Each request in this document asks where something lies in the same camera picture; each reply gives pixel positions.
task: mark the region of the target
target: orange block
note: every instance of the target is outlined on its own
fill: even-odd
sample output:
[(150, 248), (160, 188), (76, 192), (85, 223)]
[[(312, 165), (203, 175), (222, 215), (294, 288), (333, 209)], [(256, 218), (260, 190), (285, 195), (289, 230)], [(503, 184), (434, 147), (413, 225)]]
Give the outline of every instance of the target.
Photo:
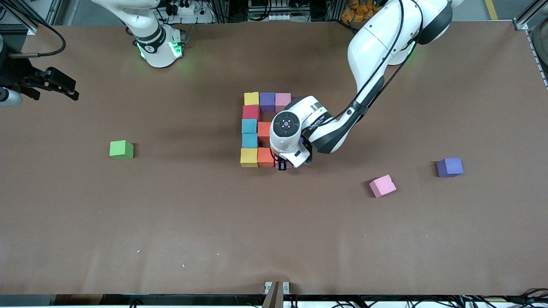
[(257, 126), (259, 142), (270, 142), (270, 122), (259, 122)]
[(259, 167), (274, 167), (274, 157), (270, 154), (269, 147), (260, 147), (257, 154), (257, 164)]

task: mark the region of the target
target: blue cube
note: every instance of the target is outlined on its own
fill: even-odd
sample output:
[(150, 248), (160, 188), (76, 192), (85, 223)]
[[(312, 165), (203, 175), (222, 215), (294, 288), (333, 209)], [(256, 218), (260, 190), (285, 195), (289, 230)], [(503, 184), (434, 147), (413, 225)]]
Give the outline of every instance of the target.
[(242, 148), (253, 149), (259, 147), (259, 140), (257, 139), (257, 133), (242, 134)]
[(242, 134), (257, 132), (257, 119), (242, 119)]
[(454, 178), (464, 173), (460, 158), (445, 158), (438, 162), (438, 176), (440, 178)]

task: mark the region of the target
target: green cube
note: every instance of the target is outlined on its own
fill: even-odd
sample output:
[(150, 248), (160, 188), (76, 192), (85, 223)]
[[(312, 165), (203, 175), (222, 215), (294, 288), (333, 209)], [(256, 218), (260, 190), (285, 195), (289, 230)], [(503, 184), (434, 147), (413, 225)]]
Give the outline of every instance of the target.
[(133, 144), (125, 140), (110, 142), (110, 157), (119, 161), (133, 159)]

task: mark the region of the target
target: block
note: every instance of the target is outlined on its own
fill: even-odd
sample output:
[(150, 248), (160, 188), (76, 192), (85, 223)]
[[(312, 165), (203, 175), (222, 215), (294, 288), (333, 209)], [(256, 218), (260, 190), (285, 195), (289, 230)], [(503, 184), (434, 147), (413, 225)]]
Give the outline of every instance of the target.
[(388, 174), (383, 176), (382, 178), (378, 178), (372, 181), (371, 183), (369, 183), (369, 186), (371, 186), (371, 189), (375, 194), (375, 198), (380, 198), (396, 190), (396, 186), (394, 185), (394, 183), (392, 183), (392, 178), (390, 178), (390, 175)]
[(445, 158), (437, 163), (440, 178), (454, 178), (464, 173), (463, 163), (458, 157)]
[(257, 164), (259, 167), (274, 167), (274, 157), (269, 147), (260, 147), (257, 154)]
[(133, 159), (133, 144), (125, 141), (112, 141), (110, 142), (110, 157), (119, 161), (126, 161)]
[(270, 122), (259, 122), (257, 138), (260, 142), (270, 142)]
[(251, 149), (259, 147), (259, 142), (257, 140), (257, 133), (253, 134), (242, 134), (242, 148)]
[(257, 119), (242, 119), (242, 134), (257, 132)]
[(275, 101), (276, 112), (283, 111), (291, 102), (291, 93), (276, 93)]
[(259, 106), (259, 92), (244, 93), (243, 104), (245, 106)]
[(261, 93), (259, 95), (261, 112), (276, 112), (276, 95), (274, 92)]
[(242, 149), (240, 153), (240, 164), (244, 168), (257, 168), (257, 149)]
[(255, 119), (259, 120), (259, 105), (243, 106), (242, 119)]
[[(279, 163), (277, 161), (274, 161), (274, 167), (278, 169), (278, 166), (279, 166)], [(290, 162), (287, 162), (286, 169), (291, 169), (291, 168), (293, 168), (293, 165)]]

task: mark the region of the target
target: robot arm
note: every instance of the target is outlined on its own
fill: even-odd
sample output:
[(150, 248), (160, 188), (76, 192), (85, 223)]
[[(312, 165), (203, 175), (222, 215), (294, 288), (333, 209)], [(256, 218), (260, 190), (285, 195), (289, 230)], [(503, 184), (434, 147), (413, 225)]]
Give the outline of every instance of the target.
[(141, 56), (153, 67), (167, 67), (182, 57), (184, 32), (160, 25), (154, 13), (160, 0), (92, 0), (120, 18), (137, 40)]
[(293, 100), (272, 120), (270, 145), (280, 162), (289, 161), (298, 167), (311, 162), (312, 148), (319, 153), (338, 150), (381, 92), (388, 64), (399, 53), (404, 53), (405, 59), (415, 43), (436, 40), (453, 16), (447, 0), (385, 2), (350, 42), (348, 60), (358, 92), (348, 107), (333, 117), (316, 98), (305, 96)]

